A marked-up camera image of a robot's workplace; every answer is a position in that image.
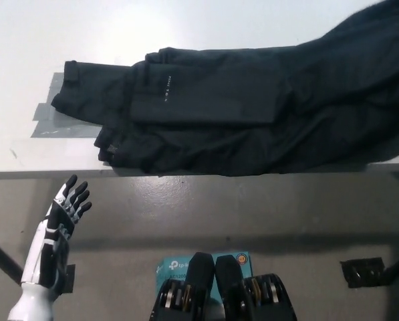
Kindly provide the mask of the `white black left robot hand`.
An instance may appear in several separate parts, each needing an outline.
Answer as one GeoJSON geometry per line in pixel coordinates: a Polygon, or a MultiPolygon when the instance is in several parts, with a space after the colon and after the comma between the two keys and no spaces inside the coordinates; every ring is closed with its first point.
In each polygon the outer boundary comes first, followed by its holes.
{"type": "Polygon", "coordinates": [[[76,185],[72,175],[53,198],[47,213],[39,222],[29,248],[21,277],[22,284],[35,284],[60,295],[67,282],[69,240],[75,226],[92,203],[84,181],[76,185]]]}

